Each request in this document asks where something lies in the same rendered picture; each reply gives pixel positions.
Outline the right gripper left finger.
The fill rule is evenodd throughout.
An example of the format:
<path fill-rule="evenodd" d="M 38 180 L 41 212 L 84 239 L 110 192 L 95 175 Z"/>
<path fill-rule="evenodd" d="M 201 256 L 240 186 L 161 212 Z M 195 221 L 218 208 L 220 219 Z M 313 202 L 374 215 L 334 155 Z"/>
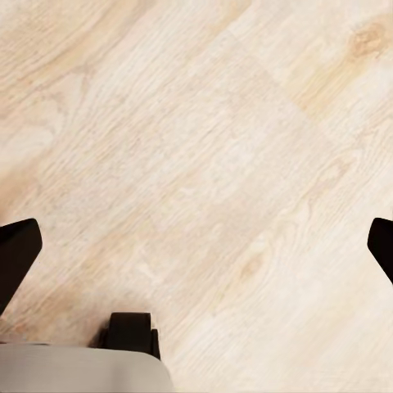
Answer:
<path fill-rule="evenodd" d="M 0 317 L 42 249 L 35 218 L 0 227 Z"/>

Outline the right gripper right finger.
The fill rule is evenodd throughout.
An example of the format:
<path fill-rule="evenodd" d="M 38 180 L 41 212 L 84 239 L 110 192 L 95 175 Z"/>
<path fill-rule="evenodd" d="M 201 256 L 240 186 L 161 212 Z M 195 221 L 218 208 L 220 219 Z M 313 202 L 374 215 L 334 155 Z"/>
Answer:
<path fill-rule="evenodd" d="M 375 218 L 368 234 L 367 247 L 393 283 L 393 221 Z"/>

